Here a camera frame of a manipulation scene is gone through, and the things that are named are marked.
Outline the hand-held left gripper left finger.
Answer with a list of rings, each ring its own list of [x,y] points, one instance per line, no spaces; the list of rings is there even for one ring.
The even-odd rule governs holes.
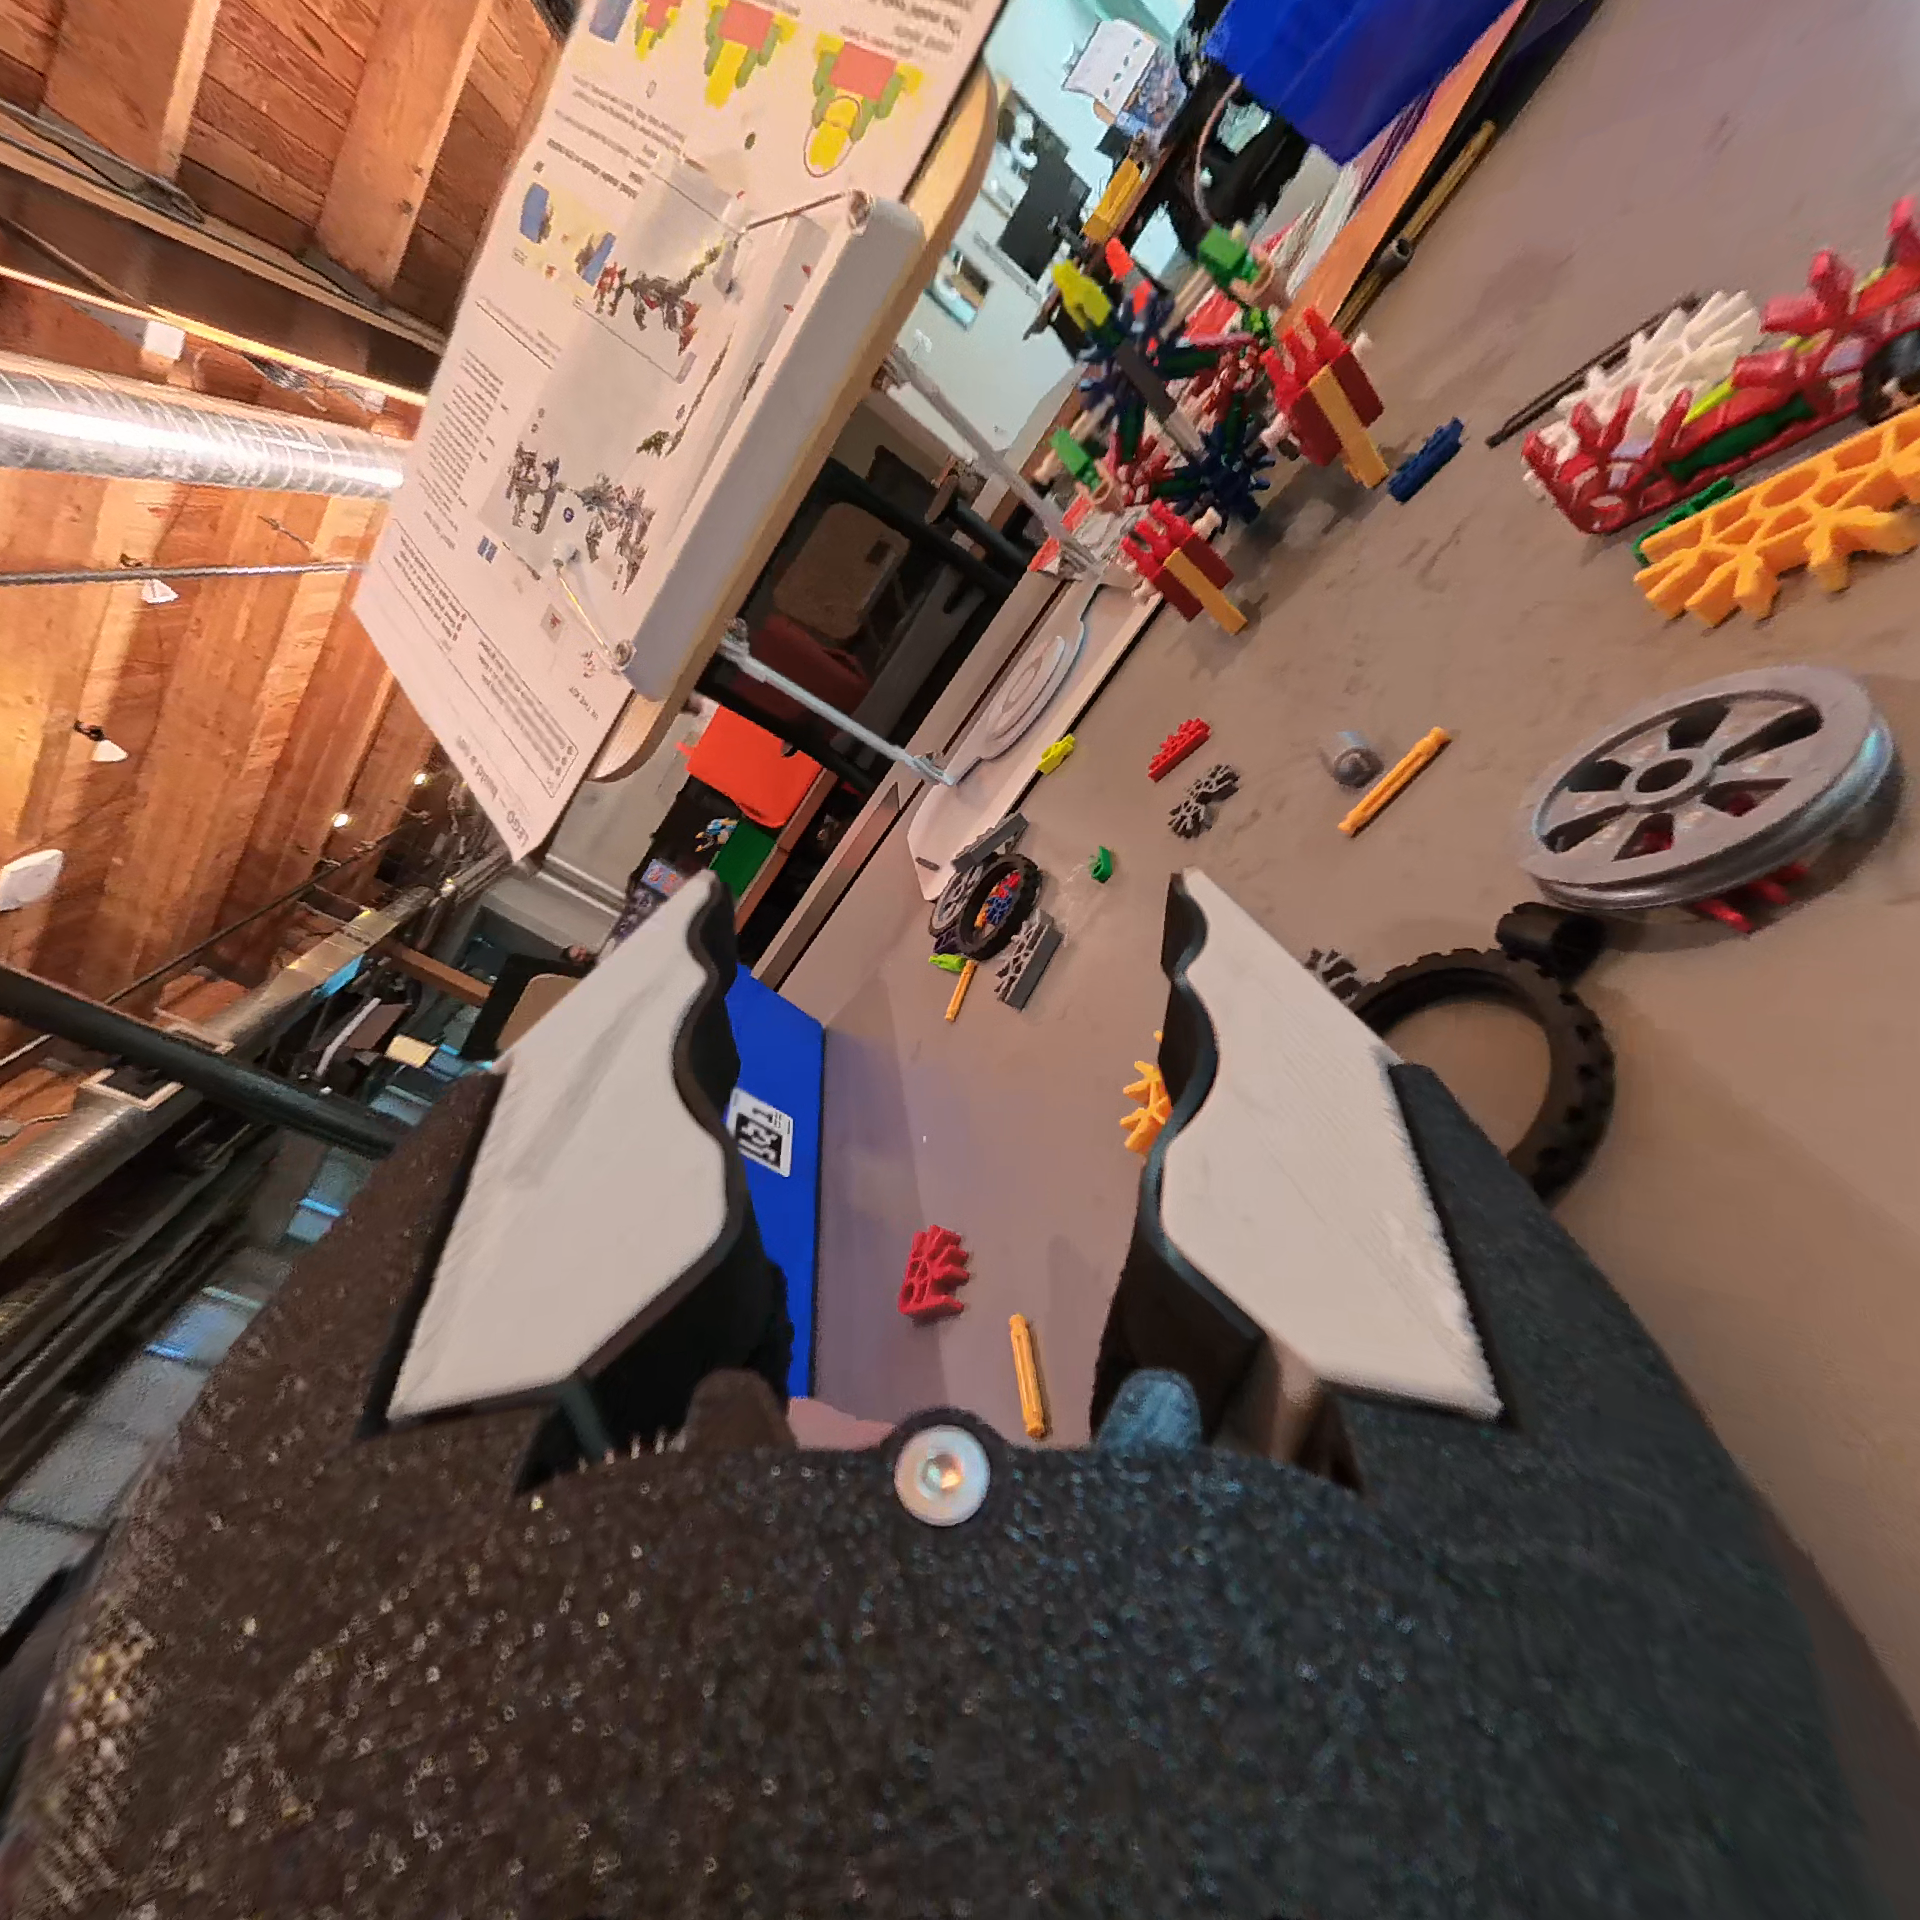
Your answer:
[[[743,1250],[734,901],[689,877],[509,1045],[392,1426],[562,1401]]]

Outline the yellow half-round connector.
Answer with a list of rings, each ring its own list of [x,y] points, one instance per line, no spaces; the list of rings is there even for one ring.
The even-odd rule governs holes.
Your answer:
[[[1164,1029],[1157,1028],[1150,1056],[1136,1057],[1133,1061],[1133,1074],[1120,1090],[1120,1096],[1126,1102],[1126,1112],[1119,1122],[1123,1145],[1140,1159],[1148,1157],[1155,1143],[1164,1133],[1175,1108],[1175,1094],[1168,1087],[1160,1061],[1163,1044]]]

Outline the blue bin with tag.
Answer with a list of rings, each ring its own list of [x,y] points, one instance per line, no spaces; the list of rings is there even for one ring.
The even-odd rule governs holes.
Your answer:
[[[747,967],[726,992],[739,1070],[724,1112],[766,1255],[780,1268],[786,1389],[813,1393],[824,1128],[824,1028]]]

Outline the small black connector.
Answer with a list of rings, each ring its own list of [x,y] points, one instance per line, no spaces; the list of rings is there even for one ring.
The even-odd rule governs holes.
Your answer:
[[[1496,946],[1564,983],[1579,982],[1607,952],[1608,924],[1545,900],[1508,908],[1496,924]]]

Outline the black shelf unit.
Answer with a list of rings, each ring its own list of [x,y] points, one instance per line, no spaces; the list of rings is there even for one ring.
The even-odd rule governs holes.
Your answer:
[[[890,450],[829,458],[736,613],[751,656],[818,703],[905,742],[1037,550]]]

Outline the printed instruction sheet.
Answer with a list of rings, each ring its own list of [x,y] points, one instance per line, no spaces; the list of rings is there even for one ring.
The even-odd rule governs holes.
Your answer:
[[[666,718],[931,266],[1003,3],[583,3],[355,612],[511,858]]]

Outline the white sheet holder panel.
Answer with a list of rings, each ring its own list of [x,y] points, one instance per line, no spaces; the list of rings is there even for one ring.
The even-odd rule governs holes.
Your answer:
[[[829,243],[785,318],[764,281],[724,352],[724,428],[672,528],[636,578],[629,612],[630,708],[672,718],[876,372],[890,302],[925,262],[927,230],[901,200],[840,200]]]

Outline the colourful construction toy model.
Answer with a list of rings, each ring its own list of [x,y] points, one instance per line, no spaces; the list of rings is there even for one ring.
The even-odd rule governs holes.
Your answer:
[[[1116,557],[1143,600],[1241,632],[1218,536],[1260,516],[1280,459],[1378,487],[1382,400],[1315,306],[1283,313],[1279,262],[1237,228],[1207,232],[1199,276],[1183,307],[1114,237],[1053,263],[1083,407],[1050,458],[1093,516],[1116,520]]]

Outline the yellow snowflake connector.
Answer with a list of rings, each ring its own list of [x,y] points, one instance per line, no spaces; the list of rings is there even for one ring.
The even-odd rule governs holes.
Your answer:
[[[1650,534],[1634,586],[1663,618],[1762,620],[1794,571],[1836,594],[1857,557],[1912,554],[1917,513],[1918,410],[1908,407]]]

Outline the thin dark grey rod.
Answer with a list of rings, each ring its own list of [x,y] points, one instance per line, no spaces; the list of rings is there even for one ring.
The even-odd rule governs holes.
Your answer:
[[[1503,443],[1508,443],[1515,437],[1522,435],[1524,430],[1532,428],[1536,422],[1546,419],[1555,412],[1555,407],[1558,407],[1564,400],[1573,397],[1585,388],[1593,372],[1618,369],[1627,362],[1629,352],[1634,346],[1637,337],[1640,337],[1643,333],[1652,333],[1666,319],[1691,318],[1705,304],[1705,300],[1706,300],[1705,294],[1699,294],[1699,291],[1687,294],[1681,300],[1674,300],[1668,307],[1638,322],[1627,333],[1607,344],[1595,356],[1587,357],[1583,363],[1573,368],[1573,372],[1558,378],[1545,392],[1528,397],[1522,407],[1519,407],[1515,414],[1503,419],[1500,426],[1485,437],[1483,441],[1485,447],[1496,450]]]

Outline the grey stand bar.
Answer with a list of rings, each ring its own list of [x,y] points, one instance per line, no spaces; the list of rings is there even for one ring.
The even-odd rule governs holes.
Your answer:
[[[905,381],[925,402],[929,402],[938,417],[963,435],[969,447],[976,453],[976,461],[986,472],[997,475],[1005,487],[1029,508],[1029,511],[1047,528],[1048,537],[1063,547],[1063,554],[1068,555],[1078,569],[1089,571],[1100,564],[1099,552],[1078,540],[1076,529],[1068,526],[1067,516],[1056,501],[1027,477],[1025,469],[1014,463],[1010,455],[1003,452],[1003,447],[998,447],[990,435],[947,396],[940,384],[927,374],[925,368],[910,357],[910,354],[894,346],[887,354],[882,366],[890,376]]]

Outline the white snowflake connector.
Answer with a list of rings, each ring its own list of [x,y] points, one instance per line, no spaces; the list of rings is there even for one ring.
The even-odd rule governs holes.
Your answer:
[[[1674,306],[1644,324],[1627,348],[1583,369],[1575,389],[1563,396],[1532,430],[1556,461],[1579,453],[1573,414],[1587,406],[1600,423],[1610,423],[1627,389],[1637,402],[1617,447],[1638,458],[1652,446],[1663,419],[1681,393],[1699,402],[1721,385],[1740,356],[1758,348],[1760,307],[1747,289],[1718,289],[1692,309]]]

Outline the red toothed connector assembly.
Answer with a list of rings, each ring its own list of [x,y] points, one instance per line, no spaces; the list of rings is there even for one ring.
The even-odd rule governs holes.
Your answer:
[[[1678,455],[1674,441],[1683,422],[1705,397],[1674,396],[1644,453],[1618,453],[1634,412],[1634,389],[1621,397],[1617,415],[1602,423],[1583,402],[1573,412],[1579,452],[1556,459],[1532,430],[1522,437],[1522,480],[1528,491],[1552,506],[1585,536],[1613,536],[1644,520],[1661,517],[1692,491],[1721,475],[1748,468],[1810,439],[1815,433],[1859,415],[1861,369],[1891,336],[1918,324],[1918,223],[1917,195],[1898,200],[1886,221],[1878,263],[1857,272],[1839,251],[1813,256],[1805,285],[1774,300],[1757,302],[1760,337],[1742,354],[1727,384],[1790,381],[1797,397],[1770,417],[1721,433]]]

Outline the black metal rail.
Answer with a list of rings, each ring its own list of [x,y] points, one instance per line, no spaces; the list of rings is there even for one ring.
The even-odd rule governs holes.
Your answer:
[[[2,965],[2,1016],[38,1036],[161,1074],[251,1122],[303,1133],[366,1159],[388,1157],[409,1138],[397,1120],[366,1105],[308,1092],[288,1078],[235,1061],[228,1054],[12,965]]]

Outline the wall poster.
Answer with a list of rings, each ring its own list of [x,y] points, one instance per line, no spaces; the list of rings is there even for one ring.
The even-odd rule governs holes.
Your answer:
[[[1160,136],[1189,104],[1175,47],[1131,20],[1102,20],[1064,74],[1064,90],[1108,128]]]

